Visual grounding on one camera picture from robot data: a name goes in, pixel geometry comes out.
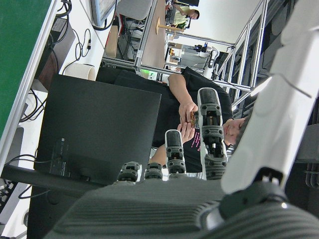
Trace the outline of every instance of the man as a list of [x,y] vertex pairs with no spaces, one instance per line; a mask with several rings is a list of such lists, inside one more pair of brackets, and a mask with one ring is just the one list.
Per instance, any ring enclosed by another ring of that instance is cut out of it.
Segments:
[[[172,74],[168,78],[169,88],[176,97],[179,105],[180,124],[177,130],[181,132],[184,157],[187,172],[201,172],[200,163],[200,135],[199,129],[191,128],[190,112],[197,111],[197,92],[202,87],[214,88],[217,93],[222,109],[222,118],[225,122],[224,142],[227,146],[235,145],[240,128],[245,122],[245,118],[233,119],[230,98],[220,86],[199,75],[190,68],[186,68],[182,74]],[[150,162],[166,164],[166,150],[164,145],[160,146]]]
[[190,9],[187,6],[179,6],[177,4],[173,4],[173,6],[176,8],[176,13],[174,17],[174,25],[177,26],[179,24],[183,24],[187,21],[187,18],[190,19],[198,19],[199,18],[199,11],[195,9]]
[[202,171],[199,129],[193,129],[190,125],[190,112],[198,110],[197,93],[200,88],[211,87],[218,93],[222,118],[225,122],[223,127],[227,145],[235,144],[234,139],[236,139],[239,127],[244,121],[243,119],[235,120],[232,118],[230,98],[220,86],[188,67],[182,71],[182,74],[170,75],[168,78],[169,86],[144,79],[133,72],[112,68],[100,68],[96,81],[156,92],[162,95],[153,138],[153,146],[158,149],[150,160],[162,165],[166,164],[165,132],[169,129],[178,129],[181,131],[184,143],[186,170],[188,172]]

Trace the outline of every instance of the black t-shirt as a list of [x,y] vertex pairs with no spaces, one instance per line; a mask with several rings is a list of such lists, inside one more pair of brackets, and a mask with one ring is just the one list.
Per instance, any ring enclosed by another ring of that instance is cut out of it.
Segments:
[[[182,72],[186,80],[186,88],[197,105],[197,92],[200,88],[211,87],[215,89],[218,93],[223,121],[226,122],[231,118],[231,102],[228,94],[217,84],[213,83],[211,80],[203,77],[197,72],[190,68],[185,68]],[[165,143],[165,132],[169,129],[177,129],[179,121],[179,102],[175,96],[171,93],[167,85],[147,80],[143,77],[136,75],[133,72],[121,71],[116,78],[115,85],[130,87],[134,89],[140,89],[145,91],[151,91],[156,93],[161,93],[161,102],[159,107],[159,116],[156,124],[156,129],[153,138],[153,146],[160,147]],[[192,140],[184,143],[184,157],[186,163],[187,172],[201,172],[200,163],[200,135],[199,129],[195,130],[195,136]]]

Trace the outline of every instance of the monitor back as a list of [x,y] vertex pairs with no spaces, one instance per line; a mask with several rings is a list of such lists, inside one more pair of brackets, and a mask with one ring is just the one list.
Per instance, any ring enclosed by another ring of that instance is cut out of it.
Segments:
[[[64,138],[71,178],[112,184],[124,163],[147,164],[159,105],[157,93],[56,75],[48,93],[37,160],[50,160],[56,143]],[[40,163],[34,168],[50,172],[50,166]],[[43,190],[33,187],[32,194]],[[32,198],[28,237],[42,238],[75,200],[52,191]]]

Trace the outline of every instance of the desk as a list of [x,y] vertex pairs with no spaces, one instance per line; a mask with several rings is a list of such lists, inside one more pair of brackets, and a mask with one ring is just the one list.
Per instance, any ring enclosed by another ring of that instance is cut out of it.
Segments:
[[152,19],[151,28],[147,37],[146,46],[144,49],[142,64],[164,68],[165,59],[165,29],[160,28],[158,34],[156,34],[156,23],[158,18],[161,24],[165,24],[165,1],[158,0]]

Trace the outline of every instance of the white wall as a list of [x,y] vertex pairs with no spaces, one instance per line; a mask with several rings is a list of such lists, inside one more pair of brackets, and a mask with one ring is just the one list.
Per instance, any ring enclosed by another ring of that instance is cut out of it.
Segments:
[[[198,7],[191,7],[199,10],[200,17],[198,20],[192,20],[190,28],[184,33],[234,43],[259,1],[200,0]],[[189,38],[180,38],[175,39],[174,42],[185,45],[203,43]]]

